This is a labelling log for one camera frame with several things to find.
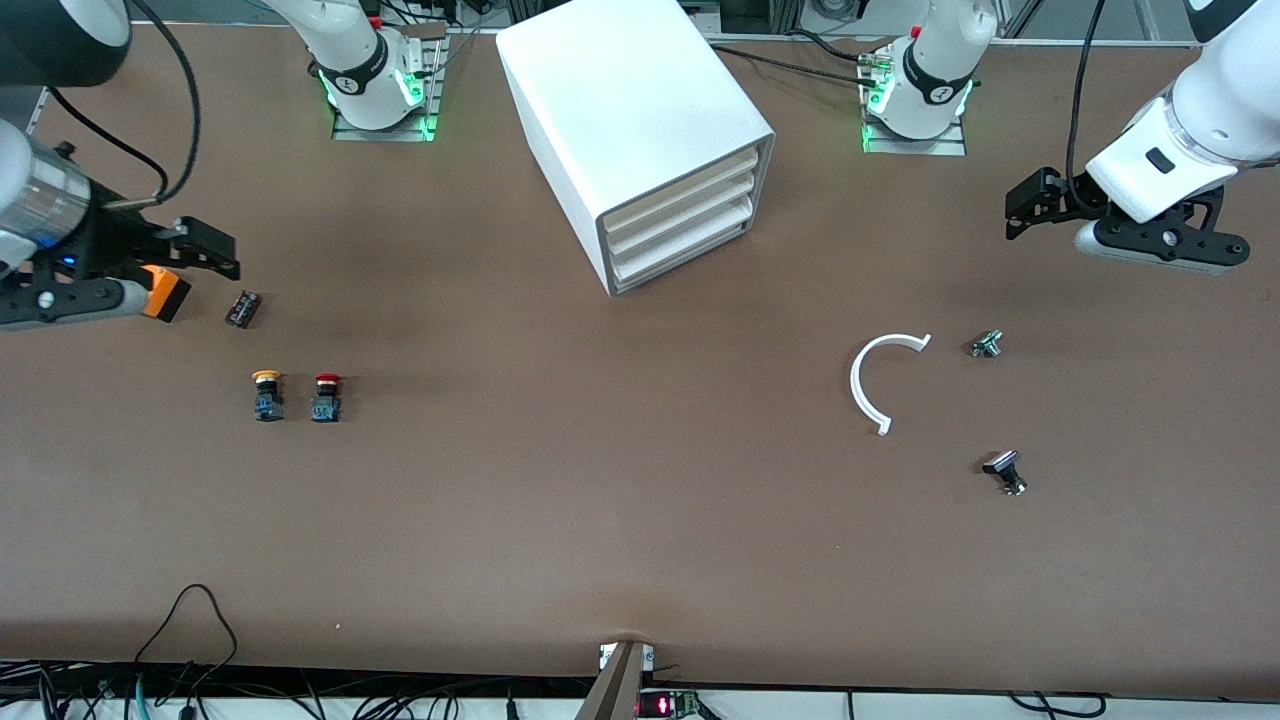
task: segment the brown table surface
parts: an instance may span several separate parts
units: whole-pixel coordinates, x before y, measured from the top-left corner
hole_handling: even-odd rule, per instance
[[[173,325],[0,338],[0,656],[128,659],[205,582],[238,661],[589,674],[644,637],[686,680],[1280,694],[1275,178],[1207,278],[1002,237],[1060,167],[1076,50],[992,49],[969,156],[864,155],[850,87],[728,65],[778,133],[753,232],[626,296],[600,288],[535,165],[492,37],[451,65],[434,143],[332,142],[284,28],[180,27],[200,161],[157,222],[234,234]],[[177,172],[186,95],[138,28],[70,92]],[[748,46],[828,69],[800,44]],[[1079,163],[1194,55],[1097,49]],[[92,176],[145,168],[56,109]],[[251,331],[223,323],[266,293]],[[965,345],[1005,331],[1005,355]],[[867,363],[895,418],[849,393]],[[250,374],[288,375],[252,420]],[[311,374],[346,418],[306,420]],[[978,470],[1018,448],[1019,498]],[[198,598],[148,655],[214,660]]]

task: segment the brown table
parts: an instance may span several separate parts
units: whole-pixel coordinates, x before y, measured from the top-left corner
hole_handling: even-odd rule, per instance
[[[288,29],[178,35],[205,136],[150,215],[233,233],[244,278],[189,274],[173,325],[0,337],[0,656],[131,657],[200,580],[252,664],[588,674],[635,634],[687,680],[1280,694],[1275,179],[1230,187],[1254,256],[1222,278],[1006,242],[1076,50],[993,49],[965,159],[864,155],[847,86],[727,59],[778,133],[755,229],[609,300],[492,37],[404,146],[329,141]],[[1096,50],[1082,163],[1192,58]],[[72,97],[177,170],[152,32]],[[150,191],[59,111],[40,135]],[[992,327],[1005,355],[969,357]],[[847,375],[888,332],[933,342],[870,356],[877,437]],[[252,420],[260,368],[289,421]],[[305,419],[317,372],[349,378],[342,424]],[[978,470],[1010,447],[1016,500]],[[148,657],[224,642],[192,602]]]

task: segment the white c-shaped object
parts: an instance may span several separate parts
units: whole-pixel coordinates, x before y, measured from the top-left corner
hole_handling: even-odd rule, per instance
[[[929,345],[929,340],[933,336],[925,334],[924,337],[911,337],[909,334],[887,334],[881,336],[863,347],[858,357],[854,357],[854,366],[849,370],[849,387],[854,391],[854,401],[858,402],[858,409],[863,411],[864,415],[872,419],[873,423],[879,425],[879,434],[888,432],[890,424],[893,421],[892,418],[881,413],[872,405],[870,400],[867,400],[867,393],[863,392],[863,357],[867,357],[867,352],[873,347],[879,347],[882,345],[901,345],[910,347],[911,350],[919,352],[924,350],[925,345]]]

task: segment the white box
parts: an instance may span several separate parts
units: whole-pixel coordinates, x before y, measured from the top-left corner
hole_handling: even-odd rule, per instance
[[[675,0],[572,0],[499,32],[498,55],[609,295],[751,227],[773,128]]]

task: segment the tabletop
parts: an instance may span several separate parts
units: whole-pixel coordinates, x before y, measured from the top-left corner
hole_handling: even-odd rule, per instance
[[[147,215],[236,236],[243,281],[184,273],[172,325],[0,337],[0,656],[129,659],[204,582],[246,664],[582,675],[626,635],[682,680],[1280,693],[1276,181],[1228,188],[1253,256],[1219,278],[1087,258],[1068,225],[1005,241],[1005,192],[1061,167],[1076,49],[992,47],[965,158],[863,154],[849,86],[726,58],[777,132],[756,224],[609,299],[492,36],[436,141],[398,145],[328,140],[288,28],[175,33],[204,137]],[[1079,161],[1193,58],[1096,49]],[[179,167],[154,32],[68,95]],[[151,191],[55,108],[37,135]],[[991,328],[1004,355],[970,357]],[[884,333],[933,341],[868,357],[878,437],[849,365]],[[287,421],[252,419],[262,368]],[[306,420],[321,372],[342,423]],[[979,470],[1007,448],[1016,498]],[[175,623],[148,659],[225,652],[198,603]]]

